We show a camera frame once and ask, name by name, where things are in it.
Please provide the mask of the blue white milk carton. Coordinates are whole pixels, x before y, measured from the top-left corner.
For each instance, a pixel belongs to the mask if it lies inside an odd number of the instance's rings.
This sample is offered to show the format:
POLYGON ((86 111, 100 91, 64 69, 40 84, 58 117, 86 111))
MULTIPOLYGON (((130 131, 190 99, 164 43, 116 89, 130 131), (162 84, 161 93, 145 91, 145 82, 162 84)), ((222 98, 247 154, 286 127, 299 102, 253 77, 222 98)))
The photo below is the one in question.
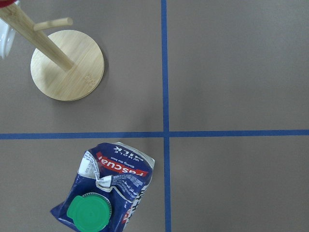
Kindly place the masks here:
POLYGON ((123 143, 85 151, 65 201, 51 214, 76 232, 122 232, 140 204, 155 160, 123 143))

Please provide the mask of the white cup on tree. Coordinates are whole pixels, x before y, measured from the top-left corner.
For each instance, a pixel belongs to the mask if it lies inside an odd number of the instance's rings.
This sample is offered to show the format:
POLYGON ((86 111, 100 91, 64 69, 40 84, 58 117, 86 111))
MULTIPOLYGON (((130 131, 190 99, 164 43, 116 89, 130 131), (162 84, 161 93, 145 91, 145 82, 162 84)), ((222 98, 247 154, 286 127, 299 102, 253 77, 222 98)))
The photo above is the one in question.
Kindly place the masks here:
POLYGON ((5 59, 12 48, 16 31, 5 21, 0 20, 0 57, 5 59))

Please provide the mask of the red cup on tree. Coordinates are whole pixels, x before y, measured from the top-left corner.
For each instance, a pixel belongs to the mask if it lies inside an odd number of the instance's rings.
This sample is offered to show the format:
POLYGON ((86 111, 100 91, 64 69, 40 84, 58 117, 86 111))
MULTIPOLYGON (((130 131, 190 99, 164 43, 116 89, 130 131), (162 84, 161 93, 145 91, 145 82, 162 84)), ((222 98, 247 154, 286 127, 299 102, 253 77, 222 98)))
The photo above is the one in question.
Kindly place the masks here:
POLYGON ((0 8, 7 7, 15 2, 16 0, 0 0, 0 8))

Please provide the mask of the wooden mug tree stand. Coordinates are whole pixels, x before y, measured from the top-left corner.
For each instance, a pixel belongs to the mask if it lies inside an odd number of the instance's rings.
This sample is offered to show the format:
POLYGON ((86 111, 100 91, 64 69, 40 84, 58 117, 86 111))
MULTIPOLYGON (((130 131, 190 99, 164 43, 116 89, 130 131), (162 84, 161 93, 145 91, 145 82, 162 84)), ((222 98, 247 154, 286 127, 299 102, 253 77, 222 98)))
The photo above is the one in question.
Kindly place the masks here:
POLYGON ((77 30, 60 30, 47 36, 45 29, 70 26, 69 17, 34 23, 15 3, 0 9, 0 18, 35 46, 30 72, 36 87, 58 101, 76 101, 88 96, 104 74, 104 56, 99 45, 77 30))

